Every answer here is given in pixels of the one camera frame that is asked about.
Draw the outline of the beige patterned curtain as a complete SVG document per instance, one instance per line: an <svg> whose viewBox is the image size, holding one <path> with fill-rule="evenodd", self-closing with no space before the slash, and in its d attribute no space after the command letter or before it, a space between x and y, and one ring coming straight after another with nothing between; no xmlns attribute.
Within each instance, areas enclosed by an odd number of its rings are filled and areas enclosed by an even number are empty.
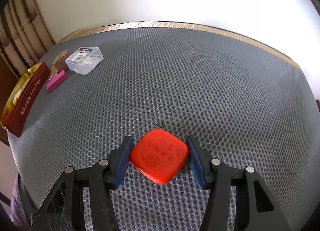
<svg viewBox="0 0 320 231"><path fill-rule="evenodd" d="M54 46L36 0L1 0L1 59L15 76Z"/></svg>

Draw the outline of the small tan cardboard box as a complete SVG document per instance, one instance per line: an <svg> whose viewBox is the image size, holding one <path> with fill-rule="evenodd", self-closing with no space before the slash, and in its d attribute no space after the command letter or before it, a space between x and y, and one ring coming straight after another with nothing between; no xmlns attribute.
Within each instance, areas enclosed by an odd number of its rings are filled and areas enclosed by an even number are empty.
<svg viewBox="0 0 320 231"><path fill-rule="evenodd" d="M57 70L57 68L52 65L50 68L50 77L55 76L58 73L59 73L59 71Z"/></svg>

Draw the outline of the red gold toffee tin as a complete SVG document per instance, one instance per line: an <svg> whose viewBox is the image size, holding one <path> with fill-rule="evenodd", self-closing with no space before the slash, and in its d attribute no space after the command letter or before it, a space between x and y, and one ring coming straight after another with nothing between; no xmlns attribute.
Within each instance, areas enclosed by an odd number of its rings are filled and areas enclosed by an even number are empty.
<svg viewBox="0 0 320 231"><path fill-rule="evenodd" d="M50 68L44 62L37 63L23 73L10 94L1 114L1 127L20 137L37 95L50 76Z"/></svg>

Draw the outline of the red square tape measure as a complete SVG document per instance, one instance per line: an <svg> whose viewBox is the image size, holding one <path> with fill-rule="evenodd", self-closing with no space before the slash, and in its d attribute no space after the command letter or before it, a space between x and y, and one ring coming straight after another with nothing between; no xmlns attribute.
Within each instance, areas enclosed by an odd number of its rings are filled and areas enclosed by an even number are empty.
<svg viewBox="0 0 320 231"><path fill-rule="evenodd" d="M178 174L188 156L188 146L163 130L163 122L159 121L131 150L130 160L143 176L164 185Z"/></svg>

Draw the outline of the grey mesh table mat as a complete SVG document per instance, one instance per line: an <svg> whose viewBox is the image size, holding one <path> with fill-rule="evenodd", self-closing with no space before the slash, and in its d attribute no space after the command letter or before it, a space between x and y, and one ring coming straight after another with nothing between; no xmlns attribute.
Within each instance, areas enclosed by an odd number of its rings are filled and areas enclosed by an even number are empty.
<svg viewBox="0 0 320 231"><path fill-rule="evenodd" d="M90 167L162 122L231 167L255 167L290 228L303 228L319 204L319 109L301 69L236 39L176 28L96 33L42 60L82 46L99 47L104 60L41 89L21 137L8 136L35 206L65 167Z"/></svg>

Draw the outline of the pink rectangular block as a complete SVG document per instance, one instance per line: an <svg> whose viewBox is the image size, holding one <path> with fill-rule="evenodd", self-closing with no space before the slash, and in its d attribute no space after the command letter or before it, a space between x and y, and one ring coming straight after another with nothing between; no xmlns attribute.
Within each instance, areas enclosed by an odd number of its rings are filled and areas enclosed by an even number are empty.
<svg viewBox="0 0 320 231"><path fill-rule="evenodd" d="M65 80L67 80L67 73L65 70L62 70L58 74L53 75L47 83L47 91L49 93L53 92Z"/></svg>

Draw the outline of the clear plastic box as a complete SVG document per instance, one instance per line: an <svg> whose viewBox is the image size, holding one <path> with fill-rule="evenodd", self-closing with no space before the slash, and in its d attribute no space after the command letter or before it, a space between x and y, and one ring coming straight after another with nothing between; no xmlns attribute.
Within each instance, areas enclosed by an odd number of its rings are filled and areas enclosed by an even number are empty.
<svg viewBox="0 0 320 231"><path fill-rule="evenodd" d="M83 46L66 59L66 64L70 70L85 76L103 60L104 56L98 47Z"/></svg>

